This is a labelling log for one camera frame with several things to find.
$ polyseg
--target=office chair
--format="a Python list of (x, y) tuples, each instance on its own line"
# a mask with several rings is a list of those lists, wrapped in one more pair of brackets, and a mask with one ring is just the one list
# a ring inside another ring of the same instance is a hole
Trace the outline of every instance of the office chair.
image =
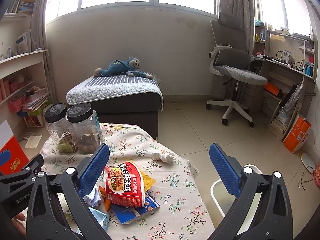
[(209, 57), (212, 58), (209, 71), (215, 75), (228, 76), (231, 79), (235, 79), (236, 86), (232, 99), (209, 100), (206, 108), (210, 109), (211, 105), (229, 106), (222, 116), (223, 125), (228, 124), (228, 115), (234, 108), (249, 121), (249, 126), (253, 127), (252, 117), (244, 111), (244, 109), (248, 108), (239, 104), (236, 98), (239, 82), (252, 85), (267, 84), (268, 80), (265, 77), (248, 70), (252, 61), (265, 60), (263, 58), (253, 58), (245, 51), (246, 38), (244, 32), (240, 29), (240, 21), (237, 18), (219, 12), (218, 21), (211, 20), (211, 27), (216, 46), (209, 53)]

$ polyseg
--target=black lid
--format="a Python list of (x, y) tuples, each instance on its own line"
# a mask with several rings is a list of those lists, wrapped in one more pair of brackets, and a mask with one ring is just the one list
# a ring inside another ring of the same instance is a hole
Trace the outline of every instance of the black lid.
[(44, 113), (44, 118), (48, 123), (53, 123), (61, 120), (66, 116), (67, 107), (65, 104), (56, 104), (47, 109)]
[(91, 104), (82, 103), (72, 106), (67, 111), (67, 117), (69, 122), (77, 123), (88, 119), (93, 114)]

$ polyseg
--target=clear plastic jar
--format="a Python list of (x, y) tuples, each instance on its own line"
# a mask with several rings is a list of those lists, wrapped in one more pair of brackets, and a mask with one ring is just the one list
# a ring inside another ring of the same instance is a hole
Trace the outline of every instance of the clear plastic jar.
[(78, 147), (72, 137), (72, 126), (66, 119), (67, 107), (65, 104), (56, 104), (47, 109), (44, 118), (47, 121), (47, 130), (54, 143), (62, 153), (76, 153)]
[(84, 154), (93, 154), (102, 143), (102, 132), (96, 111), (91, 104), (81, 103), (70, 107), (67, 111), (68, 121), (73, 126), (72, 134), (76, 144)]

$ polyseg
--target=human hand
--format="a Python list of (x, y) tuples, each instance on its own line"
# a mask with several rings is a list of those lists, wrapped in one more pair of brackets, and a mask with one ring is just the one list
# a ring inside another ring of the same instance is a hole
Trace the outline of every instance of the human hand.
[(19, 220), (20, 221), (26, 220), (26, 217), (24, 216), (24, 214), (19, 213), (18, 215), (16, 215), (14, 218), (11, 219), (17, 231), (23, 236), (26, 236), (27, 235), (26, 228), (24, 227), (24, 225), (22, 225), (22, 223)]

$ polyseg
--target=blue plush toy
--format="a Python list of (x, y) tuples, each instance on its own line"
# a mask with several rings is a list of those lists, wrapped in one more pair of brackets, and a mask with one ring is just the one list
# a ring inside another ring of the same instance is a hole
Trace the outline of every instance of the blue plush toy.
[(140, 66), (140, 60), (137, 58), (130, 57), (127, 61), (115, 60), (112, 62), (108, 69), (97, 68), (94, 71), (94, 76), (105, 76), (109, 77), (113, 74), (125, 73), (128, 77), (139, 76), (153, 79), (152, 75), (145, 74), (141, 71), (136, 71)]

